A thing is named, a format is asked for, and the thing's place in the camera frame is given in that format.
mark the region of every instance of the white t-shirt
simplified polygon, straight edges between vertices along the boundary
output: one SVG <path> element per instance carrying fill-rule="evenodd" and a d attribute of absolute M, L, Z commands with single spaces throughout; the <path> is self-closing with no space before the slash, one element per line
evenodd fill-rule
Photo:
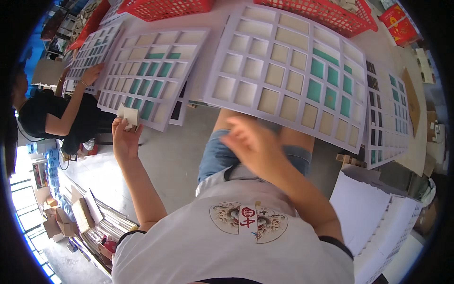
<path fill-rule="evenodd" d="M 214 183 L 147 233 L 123 236 L 113 281 L 354 283 L 350 251 L 331 237 L 319 238 L 289 204 L 282 191 L 259 179 Z"/>

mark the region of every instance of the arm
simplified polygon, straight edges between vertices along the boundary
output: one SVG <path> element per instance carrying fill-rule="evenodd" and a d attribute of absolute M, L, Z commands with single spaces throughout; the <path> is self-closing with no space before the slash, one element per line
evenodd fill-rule
<path fill-rule="evenodd" d="M 167 212 L 138 158 L 138 139 L 143 125 L 133 133 L 124 130 L 126 123 L 127 120 L 121 118 L 116 118 L 112 123 L 113 153 L 133 198 L 134 210 L 140 223 L 139 229 L 148 231 L 167 216 Z"/>
<path fill-rule="evenodd" d="M 222 138 L 257 176 L 283 190 L 301 218 L 318 236 L 330 236 L 343 243 L 341 225 L 328 199 L 288 161 L 275 135 L 256 121 L 231 117 L 231 132 Z"/>
<path fill-rule="evenodd" d="M 73 126 L 74 119 L 79 112 L 80 102 L 84 96 L 85 87 L 93 84 L 93 82 L 99 77 L 99 73 L 103 69 L 104 64 L 98 64 L 90 67 L 84 75 L 82 76 L 81 81 L 76 86 L 74 90 L 73 97 L 68 103 L 63 115 L 61 118 L 58 118 L 54 115 L 47 114 L 46 116 L 46 133 L 66 136 L 68 135 L 71 127 Z"/>
<path fill-rule="evenodd" d="M 60 79 L 58 80 L 57 89 L 55 90 L 55 93 L 54 93 L 54 95 L 56 97 L 61 97 L 61 91 L 63 90 L 63 82 L 64 82 L 64 79 L 66 78 L 66 75 L 69 72 L 69 69 L 71 69 L 71 66 L 66 68 L 63 71 L 62 75 L 60 76 Z"/>

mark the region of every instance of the woman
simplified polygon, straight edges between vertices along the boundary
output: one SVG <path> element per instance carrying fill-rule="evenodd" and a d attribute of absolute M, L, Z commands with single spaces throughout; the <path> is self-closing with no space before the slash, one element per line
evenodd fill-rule
<path fill-rule="evenodd" d="M 29 99 L 25 97 L 27 77 L 23 71 L 20 72 L 16 76 L 12 100 L 25 132 L 36 138 L 64 140 L 63 152 L 73 155 L 80 143 L 90 140 L 99 129 L 108 129 L 116 115 L 102 112 L 96 106 L 96 98 L 84 93 L 85 87 L 99 77 L 103 67 L 101 63 L 87 69 L 70 100 L 61 97 L 62 81 L 68 70 L 62 74 L 55 93 L 43 90 Z"/>

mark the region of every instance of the denim shorts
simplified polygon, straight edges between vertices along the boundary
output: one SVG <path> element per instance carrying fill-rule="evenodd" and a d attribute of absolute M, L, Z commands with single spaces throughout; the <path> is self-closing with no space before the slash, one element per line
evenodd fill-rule
<path fill-rule="evenodd" d="M 240 162 L 235 154 L 220 141 L 220 138 L 229 132 L 230 130 L 227 129 L 219 129 L 211 134 L 199 166 L 197 179 L 199 183 L 207 177 Z M 295 145 L 284 145 L 282 149 L 287 155 L 287 159 L 300 173 L 304 176 L 309 173 L 312 159 L 312 154 L 309 151 Z"/>

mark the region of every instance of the hand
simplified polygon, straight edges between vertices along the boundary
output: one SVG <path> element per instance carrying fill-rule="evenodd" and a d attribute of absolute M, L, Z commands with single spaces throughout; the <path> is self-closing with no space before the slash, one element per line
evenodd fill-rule
<path fill-rule="evenodd" d="M 221 138 L 238 159 L 253 173 L 273 183 L 274 177 L 288 169 L 290 162 L 277 137 L 256 120 L 234 116 L 227 119 L 233 127 Z"/>
<path fill-rule="evenodd" d="M 103 70 L 103 68 L 104 63 L 91 66 L 82 75 L 82 81 L 84 81 L 87 86 L 90 86 L 99 77 L 99 73 Z"/>
<path fill-rule="evenodd" d="M 139 125 L 136 133 L 124 130 L 127 119 L 115 118 L 112 123 L 113 154 L 118 163 L 124 163 L 129 159 L 137 158 L 139 151 L 139 137 L 143 125 Z"/>

